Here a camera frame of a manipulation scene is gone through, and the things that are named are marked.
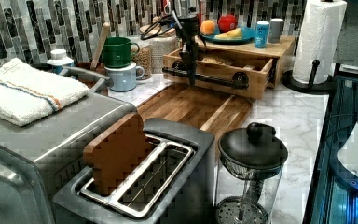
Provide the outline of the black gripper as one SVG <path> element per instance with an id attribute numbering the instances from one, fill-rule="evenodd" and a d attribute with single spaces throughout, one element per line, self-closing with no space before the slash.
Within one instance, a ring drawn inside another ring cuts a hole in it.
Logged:
<path id="1" fill-rule="evenodd" d="M 183 67 L 188 71 L 189 84 L 194 86 L 196 83 L 196 60 L 198 54 L 198 44 L 196 43 L 195 37 L 198 34 L 198 30 L 190 31 L 180 29 L 178 36 L 182 39 L 182 50 L 180 56 L 182 58 Z"/>

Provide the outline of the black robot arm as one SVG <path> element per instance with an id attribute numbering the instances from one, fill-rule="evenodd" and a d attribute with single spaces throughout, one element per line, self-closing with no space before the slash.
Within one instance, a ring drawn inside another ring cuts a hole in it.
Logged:
<path id="1" fill-rule="evenodd" d="M 199 19 L 197 14 L 189 11 L 186 0 L 181 0 L 180 14 L 177 14 L 175 3 L 176 0 L 169 0 L 170 15 L 174 20 L 176 36 L 182 40 L 180 57 L 183 68 L 187 73 L 189 84 L 194 86 L 198 56 L 198 44 L 195 37 L 199 34 Z"/>

